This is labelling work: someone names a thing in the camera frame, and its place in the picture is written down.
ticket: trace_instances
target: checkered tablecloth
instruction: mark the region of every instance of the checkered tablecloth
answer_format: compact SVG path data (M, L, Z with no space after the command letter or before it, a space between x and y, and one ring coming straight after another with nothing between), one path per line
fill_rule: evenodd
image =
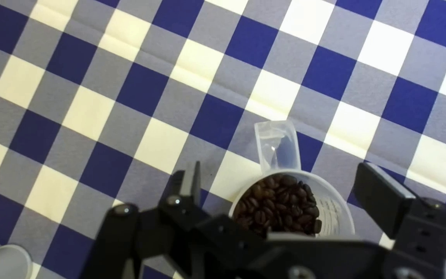
M155 206L195 159L225 212L266 119L345 198L370 159L446 201L446 1L0 0L0 245L77 277L104 212Z

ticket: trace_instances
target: white plastic container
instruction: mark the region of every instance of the white plastic container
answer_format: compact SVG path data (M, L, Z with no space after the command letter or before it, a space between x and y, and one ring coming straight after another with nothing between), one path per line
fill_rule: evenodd
M290 122L268 121L254 125L257 152L263 176L274 173L291 175L308 184L316 196L322 229L317 237L353 235L355 226L347 201L324 178L300 170L300 153L296 128ZM234 214L242 195L254 184L242 187L235 196L229 215Z

